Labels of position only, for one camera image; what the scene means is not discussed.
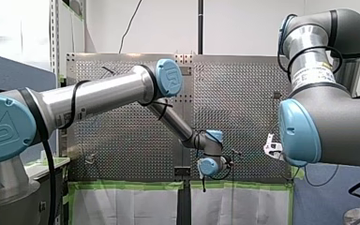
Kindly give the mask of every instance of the green tape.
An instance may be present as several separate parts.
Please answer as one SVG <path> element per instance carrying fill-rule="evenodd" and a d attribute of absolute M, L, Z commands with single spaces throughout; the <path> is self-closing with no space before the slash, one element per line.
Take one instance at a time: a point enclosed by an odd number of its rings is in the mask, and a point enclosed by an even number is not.
<path fill-rule="evenodd" d="M 127 181 L 108 181 L 97 180 L 91 182 L 70 182 L 69 188 L 72 189 L 130 189 L 130 190 L 176 190 L 182 189 L 182 182 L 127 182 Z"/>
<path fill-rule="evenodd" d="M 191 181 L 191 188 L 202 189 L 202 181 Z M 206 181 L 205 188 L 245 188 L 245 189 L 264 189 L 264 190 L 290 190 L 289 185 L 281 184 L 261 184 L 254 182 L 231 182 L 231 181 Z"/>
<path fill-rule="evenodd" d="M 66 76 L 65 76 L 64 74 L 58 75 L 58 81 L 59 81 L 60 83 L 63 83 L 65 78 L 66 78 Z"/>
<path fill-rule="evenodd" d="M 201 181 L 190 181 L 191 188 L 202 189 Z M 206 188 L 247 188 L 247 189 L 261 189 L 272 191 L 289 191 L 289 225 L 293 223 L 293 185 L 281 184 L 261 184 L 254 182 L 230 182 L 230 181 L 206 181 Z M 128 182 L 128 181 L 110 181 L 97 180 L 90 182 L 69 182 L 69 224 L 72 225 L 74 194 L 76 190 L 81 189 L 128 189 L 128 190 L 177 190 L 183 188 L 182 182 Z"/>
<path fill-rule="evenodd" d="M 303 180 L 305 176 L 303 168 L 300 168 L 299 172 L 297 172 L 297 169 L 297 167 L 292 167 L 292 177 L 294 177 L 295 179 Z"/>
<path fill-rule="evenodd" d="M 72 217 L 74 210 L 72 209 L 74 207 L 74 197 L 75 197 L 75 188 L 71 188 L 71 186 L 68 184 L 69 192 L 68 192 L 68 211 L 69 211 L 69 225 L 72 225 Z"/>
<path fill-rule="evenodd" d="M 63 204 L 69 203 L 69 197 L 68 195 L 63 196 Z"/>
<path fill-rule="evenodd" d="M 291 185 L 289 188 L 288 225 L 293 224 L 293 191 L 294 185 Z"/>
<path fill-rule="evenodd" d="M 54 157 L 53 158 L 54 165 L 59 164 L 59 163 L 65 161 L 65 160 L 68 160 L 68 157 Z M 27 162 L 25 164 L 25 166 L 33 166 L 33 165 L 48 166 L 48 160 L 45 159 L 42 162 L 40 162 L 40 159 L 38 159 L 38 160 L 35 160 L 35 161 Z"/>

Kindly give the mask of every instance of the label sticker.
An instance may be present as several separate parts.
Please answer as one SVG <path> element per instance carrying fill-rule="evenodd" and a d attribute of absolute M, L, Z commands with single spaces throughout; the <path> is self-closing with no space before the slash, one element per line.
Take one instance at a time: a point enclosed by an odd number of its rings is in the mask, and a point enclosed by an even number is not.
<path fill-rule="evenodd" d="M 66 112 L 64 114 L 57 114 L 56 115 L 56 125 L 58 128 L 64 126 L 69 122 L 71 119 L 71 112 Z"/>
<path fill-rule="evenodd" d="M 86 109 L 81 108 L 81 111 L 78 113 L 78 120 L 86 119 Z"/>
<path fill-rule="evenodd" d="M 293 75 L 293 90 L 310 83 L 335 83 L 332 70 L 323 66 L 304 67 Z"/>

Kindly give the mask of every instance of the robotic arm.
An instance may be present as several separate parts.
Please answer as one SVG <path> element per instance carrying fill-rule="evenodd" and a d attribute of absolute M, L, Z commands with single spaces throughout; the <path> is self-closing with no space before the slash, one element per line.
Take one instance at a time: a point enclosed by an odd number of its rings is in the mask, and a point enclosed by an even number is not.
<path fill-rule="evenodd" d="M 185 147 L 194 147 L 198 138 L 198 147 L 205 152 L 199 161 L 202 176 L 219 173 L 227 163 L 221 157 L 221 131 L 208 130 L 197 137 L 159 100 L 175 96 L 182 83 L 180 68 L 173 60 L 162 59 L 153 65 L 135 66 L 127 74 L 41 93 L 29 88 L 0 93 L 0 205 L 12 204 L 38 189 L 36 182 L 29 182 L 19 157 L 27 147 L 41 142 L 49 147 L 45 142 L 55 129 L 135 101 L 159 116 Z"/>
<path fill-rule="evenodd" d="M 360 14 L 340 9 L 294 17 L 282 32 L 279 51 L 290 59 L 292 80 L 292 92 L 279 106 L 285 159 L 296 166 L 360 166 L 360 99 L 353 98 L 360 70 Z M 335 75 L 326 50 L 340 66 Z"/>

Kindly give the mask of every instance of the blue joint cap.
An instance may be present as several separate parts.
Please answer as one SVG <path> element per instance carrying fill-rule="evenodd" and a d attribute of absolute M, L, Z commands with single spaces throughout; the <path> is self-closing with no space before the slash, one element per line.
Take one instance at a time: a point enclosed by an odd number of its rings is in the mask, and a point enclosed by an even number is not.
<path fill-rule="evenodd" d="M 295 99 L 279 104 L 279 134 L 285 159 L 293 166 L 303 167 L 321 159 L 321 140 L 314 121 Z"/>
<path fill-rule="evenodd" d="M 217 129 L 207 129 L 206 137 L 212 141 L 219 141 L 223 143 L 223 132 Z"/>
<path fill-rule="evenodd" d="M 210 157 L 201 159 L 200 171 L 205 176 L 214 176 L 218 173 L 218 164 Z"/>
<path fill-rule="evenodd" d="M 14 158 L 34 140 L 34 116 L 19 101 L 0 96 L 0 162 Z"/>
<path fill-rule="evenodd" d="M 183 86 L 183 74 L 172 59 L 157 61 L 157 86 L 164 97 L 177 95 Z"/>

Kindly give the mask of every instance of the pegboard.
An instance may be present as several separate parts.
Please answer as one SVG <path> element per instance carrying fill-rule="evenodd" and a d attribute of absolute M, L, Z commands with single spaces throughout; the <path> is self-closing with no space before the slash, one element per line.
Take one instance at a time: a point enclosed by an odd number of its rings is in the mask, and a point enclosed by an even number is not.
<path fill-rule="evenodd" d="M 171 101 L 175 111 L 193 128 L 221 129 L 224 154 L 242 153 L 235 158 L 234 179 L 283 183 L 290 169 L 263 153 L 277 121 L 279 99 L 273 99 L 273 92 L 286 97 L 289 88 L 276 57 L 69 54 L 67 78 L 69 84 L 96 80 L 160 58 L 176 60 L 185 78 L 183 90 Z M 198 178 L 195 151 L 182 147 L 138 103 L 77 123 L 67 141 L 71 180 L 172 181 L 177 165 L 190 165 L 192 178 Z"/>
<path fill-rule="evenodd" d="M 69 54 L 70 83 L 124 74 L 173 55 Z M 74 124 L 68 131 L 71 180 L 172 181 L 171 132 L 139 103 Z"/>
<path fill-rule="evenodd" d="M 289 90 L 276 57 L 196 55 L 193 76 L 195 128 L 222 130 L 223 154 L 242 154 L 233 156 L 236 164 L 229 179 L 283 182 L 289 167 L 263 152 L 277 122 L 280 99 L 273 99 L 274 91 L 286 97 Z M 199 177 L 196 160 L 191 161 L 194 179 Z"/>

